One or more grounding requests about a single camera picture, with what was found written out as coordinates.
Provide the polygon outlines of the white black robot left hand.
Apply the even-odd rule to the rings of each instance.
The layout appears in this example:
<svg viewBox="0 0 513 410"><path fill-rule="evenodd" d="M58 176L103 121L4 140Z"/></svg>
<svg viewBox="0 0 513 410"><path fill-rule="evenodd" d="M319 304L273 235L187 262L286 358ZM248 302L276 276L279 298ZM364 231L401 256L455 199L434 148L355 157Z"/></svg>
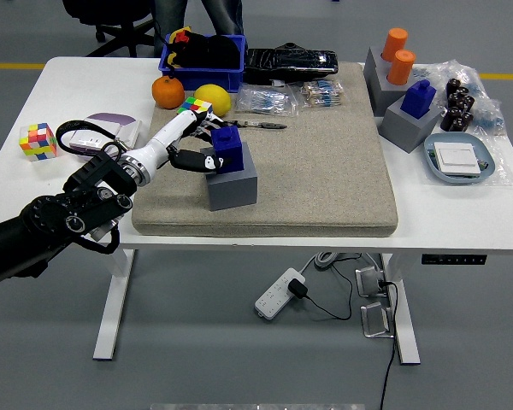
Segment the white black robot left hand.
<svg viewBox="0 0 513 410"><path fill-rule="evenodd" d="M156 171L167 162L174 168L196 173L216 172L230 165L232 158L178 149L179 141L193 133L204 120L224 123L209 111L199 113L185 110L160 129L144 147L123 154L118 161L119 165L133 178L137 186L149 184Z"/></svg>

